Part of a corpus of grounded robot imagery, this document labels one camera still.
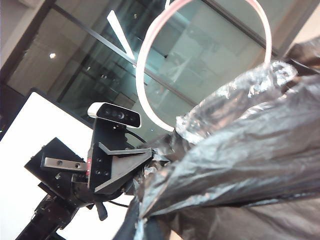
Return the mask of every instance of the plastic bag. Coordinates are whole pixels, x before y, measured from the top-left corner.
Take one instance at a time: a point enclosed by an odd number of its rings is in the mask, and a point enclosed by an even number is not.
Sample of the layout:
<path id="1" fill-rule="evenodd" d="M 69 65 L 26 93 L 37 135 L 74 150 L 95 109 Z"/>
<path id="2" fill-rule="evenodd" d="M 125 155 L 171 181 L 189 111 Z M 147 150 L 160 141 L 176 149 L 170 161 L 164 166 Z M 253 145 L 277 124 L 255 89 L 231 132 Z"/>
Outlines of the plastic bag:
<path id="1" fill-rule="evenodd" d="M 176 131 L 188 142 L 197 144 L 239 118 L 248 108 L 280 97 L 281 86 L 296 75 L 295 68 L 282 61 L 261 64 L 220 87 L 185 116 L 177 117 Z"/>
<path id="2" fill-rule="evenodd" d="M 319 75 L 248 109 L 149 177 L 139 190 L 140 217 L 319 193 L 319 109 Z"/>

